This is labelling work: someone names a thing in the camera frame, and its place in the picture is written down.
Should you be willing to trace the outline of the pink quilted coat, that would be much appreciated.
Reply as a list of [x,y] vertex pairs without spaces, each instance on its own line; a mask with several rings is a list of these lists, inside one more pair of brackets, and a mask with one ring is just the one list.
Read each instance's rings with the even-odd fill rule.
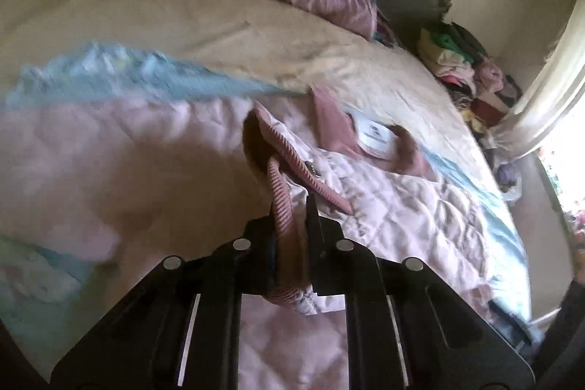
[[377,256],[425,261],[482,317],[501,246],[479,194],[399,125],[299,96],[61,104],[1,117],[1,232],[119,274],[113,306],[164,257],[195,258],[274,213],[280,284],[243,304],[244,389],[344,389],[344,301],[308,283],[305,204]]

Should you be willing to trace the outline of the bag of clothes by curtain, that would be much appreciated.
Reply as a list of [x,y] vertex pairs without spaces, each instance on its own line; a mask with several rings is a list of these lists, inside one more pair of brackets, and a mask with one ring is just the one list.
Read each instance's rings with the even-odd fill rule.
[[514,162],[496,161],[493,174],[503,199],[515,203],[521,198],[521,171]]

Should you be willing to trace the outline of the pile of folded clothes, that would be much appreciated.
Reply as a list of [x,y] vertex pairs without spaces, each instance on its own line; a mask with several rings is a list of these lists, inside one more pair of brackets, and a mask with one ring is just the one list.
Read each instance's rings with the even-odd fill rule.
[[504,73],[474,35],[458,24],[423,27],[418,57],[446,89],[476,136],[496,126],[521,99],[521,87],[514,78]]

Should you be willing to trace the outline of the blue Hello Kitty blanket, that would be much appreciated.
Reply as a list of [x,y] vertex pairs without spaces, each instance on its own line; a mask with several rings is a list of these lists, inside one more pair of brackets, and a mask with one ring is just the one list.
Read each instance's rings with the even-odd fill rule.
[[[118,43],[88,42],[58,56],[44,66],[25,66],[8,93],[1,97],[4,113],[48,106],[103,103],[141,99],[167,104],[179,100],[202,101],[214,97],[256,96],[296,98],[301,92],[250,78],[213,72],[200,64],[165,56],[160,52],[130,49]],[[473,180],[460,161],[420,149],[432,169],[471,192],[482,204],[489,231],[502,259],[492,278],[496,302],[510,315],[527,323],[532,317],[528,258],[512,220],[506,218],[504,198]]]

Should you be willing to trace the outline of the bed with beige sheet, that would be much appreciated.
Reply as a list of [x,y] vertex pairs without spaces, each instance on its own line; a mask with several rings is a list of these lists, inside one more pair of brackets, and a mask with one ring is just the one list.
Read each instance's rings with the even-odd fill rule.
[[405,127],[459,165],[478,187],[497,185],[446,91],[410,52],[368,42],[271,0],[64,0],[1,35],[1,88],[87,42],[115,42],[193,61],[290,91],[329,88],[372,119]]

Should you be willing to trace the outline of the cream window curtain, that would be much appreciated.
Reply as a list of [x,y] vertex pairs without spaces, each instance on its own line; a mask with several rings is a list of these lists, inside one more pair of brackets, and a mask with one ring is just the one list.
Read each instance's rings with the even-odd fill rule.
[[486,136],[505,159],[535,151],[584,95],[584,0],[576,0],[556,47],[524,96]]

